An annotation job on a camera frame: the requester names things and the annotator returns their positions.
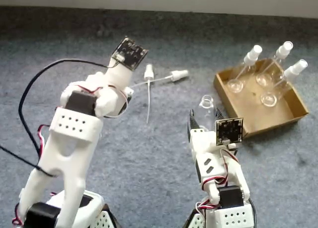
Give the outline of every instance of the wire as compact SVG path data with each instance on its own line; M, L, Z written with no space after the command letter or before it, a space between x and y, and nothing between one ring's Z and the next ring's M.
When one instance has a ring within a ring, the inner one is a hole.
M79 88L81 88L81 89L87 91L89 94L94 94L94 93L97 92L98 90L103 89L102 86L96 88L95 90L89 90L89 89L87 89L87 88L85 88L84 86L81 86L81 85L76 85L76 86L78 86Z
M18 216L18 207L19 207L19 203L17 203L14 207L14 215L15 215L15 218L12 219L12 224L15 225L15 226L21 226L23 225L21 219L19 218Z
M172 77L172 75L166 76L166 77L163 77L163 78L158 78L158 79L156 79L156 80L150 80L150 82L156 82L156 81L160 81L160 80L166 80L166 79L170 79L171 77ZM132 85L132 86L130 86L130 88L133 88L133 87L136 87L136 86L140 86L140 85L143 85L143 84L146 84L146 83L148 83L148 81L143 81L143 82L141 82L141 83Z
M248 201L249 201L250 205L252 206L253 216L254 216L254 228L256 228L256 226L257 226L256 208L255 208L255 206L254 206L253 201L252 201L250 198L249 198Z
M148 80L148 112L147 112L147 124L149 123L150 115L150 80Z
M34 147L35 147L35 150L38 154L38 157L40 158L40 147L38 146L38 144L36 143L28 125L26 124L25 122L25 119L24 119L24 116L23 116L23 113L22 113L22 108L23 108L23 104L24 104L24 101L25 101L25 98L26 96L28 95L28 92L29 90L31 89L32 85L34 84L34 82L39 78L40 75L42 75L44 72L46 72L48 69L50 69L51 67L57 65L57 64L60 64L60 63L64 63L64 62L75 62L75 63L87 63L87 64L91 64L91 65L95 65L95 66L99 66L99 67L103 67L103 68L113 68L115 66L118 65L119 62L116 62L115 65L113 65L112 67L108 67L104 64L100 64L100 63L95 63L95 62L91 62L91 61L87 61L87 60L82 60L82 59L60 59L60 60L57 60L49 65L47 65L44 69L42 69L41 71L39 71L33 78L32 80L29 82L29 84L27 85L26 89L24 90L23 94L22 94L22 97L20 99L20 103L19 103L19 117L20 117L20 120L27 132L27 134L29 135Z
M16 159L18 159L18 160L20 160L20 161L26 163L27 165L30 165L30 166L34 167L35 169L37 169L37 170L43 172L45 175L48 175L49 177L55 177L54 175L51 175L51 174L47 173L46 171L44 171L40 166L35 165L35 164L29 162L28 160L26 160L26 159L20 157L19 155L16 155L15 153L11 152L10 150L6 149L5 147L3 147L3 146L1 146L1 145L0 145L0 149L2 149L3 151L5 151L6 153L12 155L12 156L15 157Z
M40 126L38 127L38 132L37 132L38 137L39 137L39 139L40 139L40 156L42 156L43 149L44 149L44 146L45 146L45 139L44 139L44 137L43 137L42 134L41 134L41 130L42 130L42 128L43 128L44 126L50 127L49 125L40 125Z
M230 151L228 151L228 150L225 150L225 149L220 149L220 152L226 152L232 159L234 159L236 162L238 162L239 163L239 160L238 160L238 158L237 157L235 157L233 154L231 154L231 152Z
M226 163L225 157L222 154L222 152L226 152L233 160L235 160L236 162L239 162L239 160L233 154L231 154L230 151L228 151L226 149L220 149L220 155L224 161L224 168L226 170L226 176L217 175L217 176L212 176L212 177L205 179L202 182L202 187L201 187L202 190L204 190L204 185L212 180L215 180L215 183L217 183L218 185L223 185L223 184L226 184L228 182L229 168L228 168L228 164Z

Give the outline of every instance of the ventilation holes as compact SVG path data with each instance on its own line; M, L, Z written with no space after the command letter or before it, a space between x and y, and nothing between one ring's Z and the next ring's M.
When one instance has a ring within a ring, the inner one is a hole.
M208 165L209 162L211 162L211 160L208 158L208 159L204 162L204 165Z
M210 173L212 170L213 170L213 167L211 166L208 168L207 173Z

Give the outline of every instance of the cardboard box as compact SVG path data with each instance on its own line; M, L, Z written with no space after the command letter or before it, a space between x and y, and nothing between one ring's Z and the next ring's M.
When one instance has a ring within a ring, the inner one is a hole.
M214 78L217 90L229 117L243 117L243 136L245 138L260 134L273 128L296 122L308 114L303 101L292 88L274 107L266 107L260 101L264 89L255 78L250 78L240 93L228 90L227 81L232 70L219 72Z

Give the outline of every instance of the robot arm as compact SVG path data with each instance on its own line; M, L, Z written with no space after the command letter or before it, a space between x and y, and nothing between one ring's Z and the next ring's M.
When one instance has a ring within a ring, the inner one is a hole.
M220 120L223 128L237 125L242 127L242 119ZM253 228L253 210L249 202L249 188L240 164L230 150L237 143L233 136L224 138L222 127L216 131L205 131L190 115L189 145L202 190L208 197L196 204L184 228Z
M25 227L77 228L74 224L85 192L86 173L97 145L103 122L100 117L116 117L127 107L133 71L147 50L125 38L111 56L105 74L89 75L85 81L72 82L61 95L50 135L38 165L47 173L63 176L64 192L60 205L41 203L45 187L54 179L34 169L21 191L18 215ZM67 147L75 144L71 154ZM96 219L93 210L90 217Z

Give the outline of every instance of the black cable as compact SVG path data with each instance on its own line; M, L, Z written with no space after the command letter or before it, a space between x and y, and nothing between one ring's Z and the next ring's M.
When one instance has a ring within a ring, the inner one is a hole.
M36 149L36 152L38 154L38 157L40 158L40 148L38 146L38 144L36 143L36 140L35 138L33 137L28 125L26 124L25 122L25 119L24 119L24 116L23 116L23 113L22 113L22 107L23 107L23 104L24 104L24 101L25 101L25 98L26 96L28 95L28 92L31 88L31 86L34 84L34 82L38 79L38 77L40 75L42 75L45 71L47 71L48 69L50 69L51 67L57 65L57 64L60 64L60 63L64 63L64 62L76 62L76 63L87 63L87 64L91 64L91 65L95 65L95 66L99 66L99 67L103 67L103 68L111 68L111 67L108 67L106 65L103 65L103 64L100 64L100 63L95 63L95 62L91 62L91 61L87 61L87 60L82 60L82 59L60 59L60 60L57 60L49 65L47 65L44 69L42 69L41 71L39 71L33 78L32 80L29 82L28 86L26 87L26 89L24 90L24 93L22 94L22 97L20 99L20 103L19 103L19 117L20 117L20 120L26 130L26 132L28 133L35 149Z
M254 216L254 228L256 228L256 226L257 226L256 208L255 208L254 203L252 202L251 199L249 199L248 201L249 201L250 205L252 206L253 216Z
M54 177L54 175L51 175L51 174L47 173L47 172L44 171L40 166L35 165L35 164L29 162L28 160L25 160L24 158L20 157L19 155L16 155L15 153L11 152L10 150L6 149L5 147L3 147L3 146L1 146L1 145L0 145L0 149L2 149L3 151L5 151L6 153L12 155L12 156L15 157L16 159L18 159L18 160L20 160L20 161L26 163L27 165L30 165L30 166L36 168L37 170L43 172L45 175L47 175L47 176L49 176L49 177Z

